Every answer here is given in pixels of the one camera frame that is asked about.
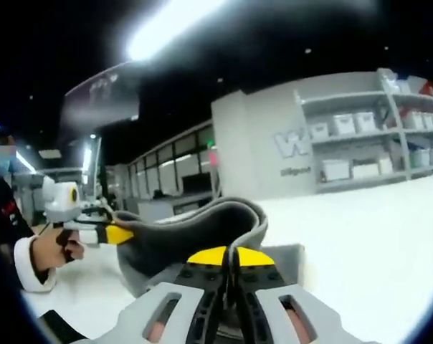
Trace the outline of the person's left hand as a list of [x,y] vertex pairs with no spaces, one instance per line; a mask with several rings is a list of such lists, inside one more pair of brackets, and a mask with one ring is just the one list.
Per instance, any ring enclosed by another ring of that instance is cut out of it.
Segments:
[[32,241],[31,263],[35,276],[42,285],[56,268],[80,260],[83,256],[84,247],[80,244],[77,231],[51,229]]

